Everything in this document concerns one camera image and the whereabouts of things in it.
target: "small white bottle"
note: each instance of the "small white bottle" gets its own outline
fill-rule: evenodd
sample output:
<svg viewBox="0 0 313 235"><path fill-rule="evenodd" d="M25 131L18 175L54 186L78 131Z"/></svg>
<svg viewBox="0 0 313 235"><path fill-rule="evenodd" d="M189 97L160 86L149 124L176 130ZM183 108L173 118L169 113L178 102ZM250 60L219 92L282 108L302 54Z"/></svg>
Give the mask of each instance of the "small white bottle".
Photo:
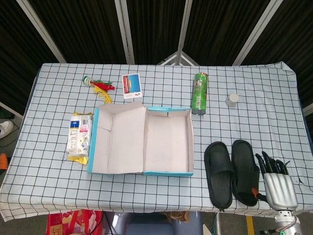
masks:
<svg viewBox="0 0 313 235"><path fill-rule="evenodd" d="M239 101L239 96L237 94L231 94L226 98L226 104L229 107L235 107Z"/></svg>

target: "plastic package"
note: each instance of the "plastic package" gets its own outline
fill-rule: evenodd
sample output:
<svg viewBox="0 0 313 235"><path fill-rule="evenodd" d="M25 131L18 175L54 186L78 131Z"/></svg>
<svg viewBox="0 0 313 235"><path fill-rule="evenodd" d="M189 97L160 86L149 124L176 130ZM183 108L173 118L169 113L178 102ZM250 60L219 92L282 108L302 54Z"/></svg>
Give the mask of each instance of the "plastic package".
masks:
<svg viewBox="0 0 313 235"><path fill-rule="evenodd" d="M67 141L68 159L87 164L91 129L91 114L75 113L71 117Z"/></svg>

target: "white box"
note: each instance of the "white box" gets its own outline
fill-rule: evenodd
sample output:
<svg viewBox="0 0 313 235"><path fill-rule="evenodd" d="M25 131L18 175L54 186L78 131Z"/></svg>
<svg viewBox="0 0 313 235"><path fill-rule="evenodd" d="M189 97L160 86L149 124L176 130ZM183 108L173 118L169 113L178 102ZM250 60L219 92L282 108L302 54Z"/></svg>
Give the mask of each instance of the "white box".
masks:
<svg viewBox="0 0 313 235"><path fill-rule="evenodd" d="M96 108L87 172L188 177L193 156L190 109L139 102Z"/></svg>

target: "green can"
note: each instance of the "green can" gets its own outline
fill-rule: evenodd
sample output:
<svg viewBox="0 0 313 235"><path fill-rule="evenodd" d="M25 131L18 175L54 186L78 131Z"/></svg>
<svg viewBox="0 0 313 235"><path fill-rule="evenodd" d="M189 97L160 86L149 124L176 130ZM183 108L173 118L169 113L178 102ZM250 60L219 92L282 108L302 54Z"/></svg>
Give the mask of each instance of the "green can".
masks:
<svg viewBox="0 0 313 235"><path fill-rule="evenodd" d="M197 115L205 114L206 110L206 94L207 94L207 83L209 76L200 72L195 75L194 80L194 91L192 95L191 112Z"/></svg>

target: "black slipper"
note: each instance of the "black slipper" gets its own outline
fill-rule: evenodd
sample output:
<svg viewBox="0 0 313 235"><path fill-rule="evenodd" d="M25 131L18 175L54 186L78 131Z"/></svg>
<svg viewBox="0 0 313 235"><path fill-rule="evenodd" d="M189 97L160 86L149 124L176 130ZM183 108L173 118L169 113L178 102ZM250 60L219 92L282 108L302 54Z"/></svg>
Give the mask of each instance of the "black slipper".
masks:
<svg viewBox="0 0 313 235"><path fill-rule="evenodd" d="M255 206L258 199L252 188L259 189L260 169L255 164L251 145L247 141L236 140L231 149L231 162L235 170L232 189L235 198L247 206Z"/></svg>
<svg viewBox="0 0 313 235"><path fill-rule="evenodd" d="M231 181L234 177L226 145L222 142L210 144L204 153L204 165L210 200L222 211L232 202Z"/></svg>

